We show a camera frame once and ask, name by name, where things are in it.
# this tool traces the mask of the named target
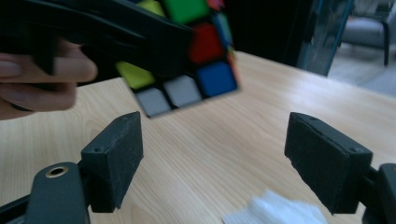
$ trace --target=light wood surface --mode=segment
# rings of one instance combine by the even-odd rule
[[[241,91],[156,119],[142,116],[145,158],[114,214],[92,223],[221,223],[271,189],[329,214],[284,156],[289,114],[329,123],[396,162],[396,100],[237,53]],[[82,87],[75,108],[0,121],[0,204],[30,192],[35,174],[79,152],[113,119],[139,110],[120,78]]]

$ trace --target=rubik's cube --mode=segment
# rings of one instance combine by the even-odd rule
[[[134,2],[153,13],[190,26],[194,32],[190,48],[186,49],[186,69],[175,77],[161,77],[129,63],[116,65],[148,117],[237,90],[233,41],[222,0]]]

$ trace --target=yellow sticker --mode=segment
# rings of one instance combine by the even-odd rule
[[[117,70],[133,89],[140,89],[155,82],[154,76],[147,70],[126,62],[116,64]]]

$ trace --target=finger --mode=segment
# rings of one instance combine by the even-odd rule
[[[67,57],[55,57],[54,76],[45,74],[30,55],[0,53],[0,82],[86,82],[96,77],[96,65],[79,49],[67,53]]]
[[[4,119],[17,119],[21,117],[25,117],[31,114],[34,114],[33,111],[20,111],[14,109],[11,104],[4,99],[0,98],[0,120]]]
[[[43,91],[27,84],[0,84],[0,97],[33,111],[66,110],[76,101],[76,86],[76,83],[56,83],[51,91]]]

